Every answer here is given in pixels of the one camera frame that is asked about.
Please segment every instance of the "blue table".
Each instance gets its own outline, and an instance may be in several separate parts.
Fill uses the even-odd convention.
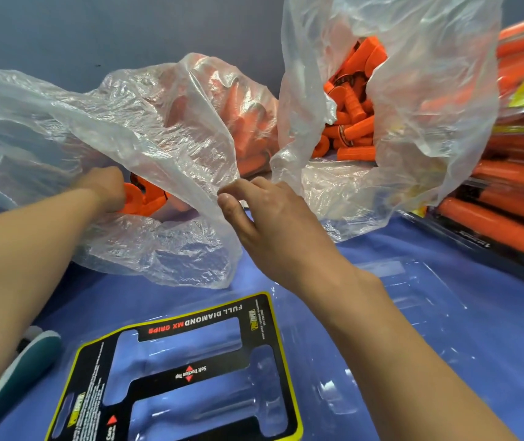
[[[511,341],[517,346],[515,342],[524,334],[524,282],[475,263],[461,251],[399,217],[393,219],[385,229],[351,239],[339,244],[339,248],[354,263],[400,256],[426,263],[454,291],[458,299],[470,307],[468,315],[471,316],[473,326],[482,329],[492,326],[494,334],[504,334],[503,340],[496,341],[499,348],[482,347],[485,351],[488,349],[488,355],[494,356],[499,364],[503,362],[504,355],[508,355],[509,359],[517,358],[516,353],[514,355],[507,351]],[[72,265],[39,316],[37,324],[60,333],[67,350],[73,350],[83,339],[100,336],[128,323],[168,317],[172,309],[172,315],[176,315],[268,288],[272,288],[272,284],[253,265],[247,254],[240,262],[231,288],[223,291],[167,288],[154,285],[142,277],[105,275]],[[340,365],[342,361],[341,358],[337,359],[339,355],[335,348],[330,346],[325,349],[330,351],[334,362]],[[6,415],[0,423],[0,441],[44,439],[64,386],[67,374],[65,363],[67,361],[63,360],[51,370]],[[524,363],[513,366],[511,370],[512,377],[519,376],[516,384],[505,393],[509,392],[515,399],[506,399],[504,405],[497,402],[491,404],[495,412],[524,440]],[[474,375],[465,380],[478,391],[477,381],[480,382],[481,378]],[[300,401],[313,398],[311,395],[303,396],[306,393],[304,383],[295,386],[295,391]],[[353,395],[350,399],[359,399],[359,395],[354,394],[357,391],[348,392]],[[376,436],[365,411],[341,416],[338,421],[337,438],[316,434],[315,439],[357,440],[360,434],[362,439],[373,439]],[[359,431],[359,426],[366,429]]]

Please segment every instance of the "blue tablecloth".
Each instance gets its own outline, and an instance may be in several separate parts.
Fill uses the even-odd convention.
[[[524,333],[523,281],[474,262],[455,247],[401,218],[393,219],[385,229],[339,244],[339,248],[354,263],[400,256],[424,262],[473,313],[479,312],[480,325],[492,325],[504,333],[504,346],[508,348],[511,338]],[[127,323],[170,316],[171,309],[174,314],[192,311],[201,304],[221,302],[224,296],[267,287],[268,279],[247,254],[240,262],[231,288],[225,291],[167,288],[142,277],[105,275],[72,265],[37,324],[60,333],[67,350],[72,350],[89,336],[101,335]],[[64,366],[63,360],[5,416],[0,423],[0,441],[44,439],[64,386]],[[513,374],[524,376],[524,369],[515,369]],[[476,381],[476,377],[467,379],[475,389]],[[518,382],[524,383],[524,377],[518,378]],[[495,411],[524,439],[524,393],[520,395],[521,399],[509,400]],[[358,439],[353,424],[349,432],[338,439]]]

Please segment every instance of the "translucent plastic bag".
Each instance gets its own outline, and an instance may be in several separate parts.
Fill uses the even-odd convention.
[[[56,194],[86,170],[116,162],[196,212],[163,223],[107,216],[86,232],[75,261],[164,285],[225,288],[241,256],[216,202],[217,190],[239,177],[231,133],[241,139],[238,162],[252,156],[247,138],[263,147],[255,156],[266,152],[267,165],[278,150],[276,109],[265,86],[198,54],[115,71],[85,94],[0,71],[0,207]]]
[[[304,192],[334,240],[383,227],[395,209],[437,204],[472,172],[498,112],[502,0],[286,0],[286,73],[273,181]],[[309,158],[335,103],[323,84],[359,37],[388,60],[367,94],[377,168]]]

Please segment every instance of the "person's right hand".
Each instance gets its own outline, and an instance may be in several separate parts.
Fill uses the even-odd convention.
[[[258,268],[271,280],[300,294],[328,277],[358,271],[337,250],[305,200],[284,182],[245,179],[217,192],[223,215]],[[245,214],[246,200],[254,222]]]
[[[125,181],[117,167],[93,168],[79,177],[72,189],[87,189],[96,194],[101,212],[117,212],[125,206]]]

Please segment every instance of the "gray wall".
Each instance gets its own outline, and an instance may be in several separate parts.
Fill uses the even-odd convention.
[[[283,0],[0,0],[0,68],[75,91],[109,71],[214,55],[278,94]],[[506,0],[504,23],[524,19]]]

